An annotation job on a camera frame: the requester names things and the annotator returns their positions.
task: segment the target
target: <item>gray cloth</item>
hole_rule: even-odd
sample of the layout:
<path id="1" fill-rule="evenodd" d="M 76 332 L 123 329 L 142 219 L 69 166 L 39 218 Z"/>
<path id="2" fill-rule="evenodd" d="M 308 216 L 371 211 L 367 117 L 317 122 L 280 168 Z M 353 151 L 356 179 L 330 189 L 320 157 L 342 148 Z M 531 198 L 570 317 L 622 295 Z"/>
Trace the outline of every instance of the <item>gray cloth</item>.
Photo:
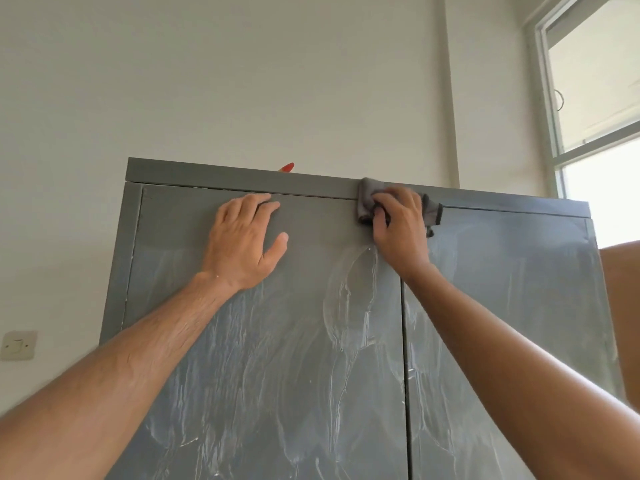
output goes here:
<path id="1" fill-rule="evenodd" d="M 358 221 L 361 224 L 368 224 L 373 221 L 373 215 L 376 207 L 382 207 L 378 202 L 373 200 L 372 195 L 383 192 L 388 185 L 372 178 L 363 178 L 358 186 Z M 427 237 L 433 236 L 432 226 L 439 226 L 442 220 L 443 206 L 434 200 L 431 200 L 427 194 L 419 194 L 422 199 L 422 218 L 424 227 L 427 231 Z"/>

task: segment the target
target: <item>wire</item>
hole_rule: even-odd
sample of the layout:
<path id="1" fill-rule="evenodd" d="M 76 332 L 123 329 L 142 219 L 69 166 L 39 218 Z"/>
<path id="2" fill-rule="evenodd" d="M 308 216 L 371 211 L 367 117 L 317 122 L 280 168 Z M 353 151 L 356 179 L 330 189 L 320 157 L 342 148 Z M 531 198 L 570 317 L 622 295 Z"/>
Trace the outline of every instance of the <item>wire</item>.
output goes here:
<path id="1" fill-rule="evenodd" d="M 564 108 L 564 96 L 562 95 L 562 93 L 560 91 L 558 91 L 557 89 L 554 89 L 554 91 L 558 94 L 560 94 L 560 98 L 562 99 L 562 105 L 560 106 L 560 108 L 558 108 L 558 112 L 562 111 L 562 108 Z"/>

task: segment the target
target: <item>wall switch plate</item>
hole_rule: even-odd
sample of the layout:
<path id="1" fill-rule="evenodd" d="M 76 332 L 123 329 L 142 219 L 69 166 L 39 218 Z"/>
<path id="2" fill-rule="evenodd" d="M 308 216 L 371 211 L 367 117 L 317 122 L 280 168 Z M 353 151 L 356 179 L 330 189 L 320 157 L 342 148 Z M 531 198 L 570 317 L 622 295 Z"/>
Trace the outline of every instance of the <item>wall switch plate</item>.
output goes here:
<path id="1" fill-rule="evenodd" d="M 36 352 L 37 331 L 9 331 L 4 334 L 0 360 L 31 360 Z"/>

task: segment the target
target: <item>red object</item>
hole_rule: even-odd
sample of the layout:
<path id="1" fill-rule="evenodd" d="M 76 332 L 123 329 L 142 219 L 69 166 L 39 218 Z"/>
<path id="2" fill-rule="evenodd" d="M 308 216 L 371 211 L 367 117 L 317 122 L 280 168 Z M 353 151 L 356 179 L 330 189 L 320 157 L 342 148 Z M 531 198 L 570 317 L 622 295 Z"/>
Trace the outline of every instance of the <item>red object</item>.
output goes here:
<path id="1" fill-rule="evenodd" d="M 283 173 L 289 173 L 291 170 L 293 170 L 294 164 L 293 163 L 289 163 L 288 165 L 284 165 L 284 167 L 280 168 L 278 171 L 281 171 Z"/>

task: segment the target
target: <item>glass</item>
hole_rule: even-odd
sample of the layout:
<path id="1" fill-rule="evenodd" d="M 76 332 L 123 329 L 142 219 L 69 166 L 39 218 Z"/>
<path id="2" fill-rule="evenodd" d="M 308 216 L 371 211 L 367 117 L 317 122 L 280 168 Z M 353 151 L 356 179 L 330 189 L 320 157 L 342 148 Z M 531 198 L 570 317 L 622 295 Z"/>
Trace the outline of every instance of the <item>glass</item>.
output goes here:
<path id="1" fill-rule="evenodd" d="M 565 152 L 640 120 L 640 0 L 579 0 L 547 40 Z"/>
<path id="2" fill-rule="evenodd" d="M 563 168 L 567 198 L 589 202 L 599 248 L 640 241 L 640 138 Z"/>

